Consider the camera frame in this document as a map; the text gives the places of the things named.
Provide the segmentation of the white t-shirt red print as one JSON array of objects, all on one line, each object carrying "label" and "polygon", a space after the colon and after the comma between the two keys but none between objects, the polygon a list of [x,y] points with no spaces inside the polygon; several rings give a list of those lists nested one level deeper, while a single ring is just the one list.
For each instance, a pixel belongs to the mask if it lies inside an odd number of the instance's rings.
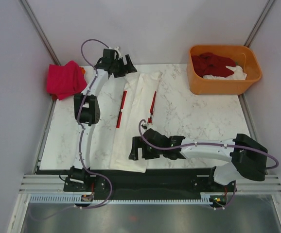
[{"label": "white t-shirt red print", "polygon": [[153,115],[155,96],[161,80],[161,72],[131,73],[125,77],[125,86],[115,130],[109,168],[144,173],[147,161],[128,159],[132,139],[139,136],[139,122]]}]

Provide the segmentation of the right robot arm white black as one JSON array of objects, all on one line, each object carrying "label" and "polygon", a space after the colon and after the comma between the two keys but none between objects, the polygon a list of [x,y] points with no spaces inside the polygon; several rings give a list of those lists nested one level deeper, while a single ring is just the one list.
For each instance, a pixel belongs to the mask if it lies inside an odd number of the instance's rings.
[{"label": "right robot arm white black", "polygon": [[214,166],[208,178],[208,187],[219,191],[237,179],[245,178],[262,182],[265,180],[268,150],[246,134],[239,133],[234,139],[196,141],[184,136],[166,137],[148,129],[132,139],[129,160],[205,158],[224,161]]}]

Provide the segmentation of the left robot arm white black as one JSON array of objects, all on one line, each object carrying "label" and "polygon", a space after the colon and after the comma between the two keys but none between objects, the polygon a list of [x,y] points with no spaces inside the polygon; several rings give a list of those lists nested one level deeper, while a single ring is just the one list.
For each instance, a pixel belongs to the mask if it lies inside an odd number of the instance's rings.
[{"label": "left robot arm white black", "polygon": [[111,76],[124,77],[126,74],[137,72],[130,55],[122,57],[118,49],[104,49],[103,56],[94,66],[94,73],[87,87],[73,97],[74,116],[80,127],[78,152],[73,166],[68,172],[68,178],[81,191],[90,189],[92,180],[87,170],[90,168],[89,154],[91,141],[101,112],[98,95]]}]

